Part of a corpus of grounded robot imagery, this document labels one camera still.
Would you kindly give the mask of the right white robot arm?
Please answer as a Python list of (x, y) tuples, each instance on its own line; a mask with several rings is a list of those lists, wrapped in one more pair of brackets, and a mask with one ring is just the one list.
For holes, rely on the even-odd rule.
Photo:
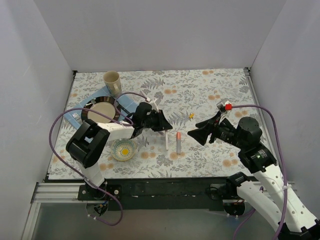
[(312, 214), (295, 191), (285, 185), (285, 177), (275, 157), (261, 143), (262, 130), (252, 117), (243, 117), (234, 127), (219, 116), (196, 124), (187, 133), (199, 144), (213, 143), (219, 139), (239, 148), (241, 163), (260, 182), (269, 194), (265, 196), (243, 172), (226, 179), (219, 188), (222, 197), (247, 201), (278, 232), (279, 240), (318, 240), (320, 220)]

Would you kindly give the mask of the grey orange highlighter pen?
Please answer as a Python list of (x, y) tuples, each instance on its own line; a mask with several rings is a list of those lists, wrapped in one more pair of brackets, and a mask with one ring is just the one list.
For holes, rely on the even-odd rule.
[(182, 152), (182, 143), (180, 139), (176, 140), (176, 153), (180, 155)]

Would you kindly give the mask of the orange pen cap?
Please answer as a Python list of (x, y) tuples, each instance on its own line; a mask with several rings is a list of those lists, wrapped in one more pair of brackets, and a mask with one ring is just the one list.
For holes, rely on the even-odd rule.
[(182, 139), (182, 135), (181, 135), (181, 133), (178, 131), (177, 133), (176, 133), (176, 141), (178, 142), (178, 141), (181, 141), (181, 139)]

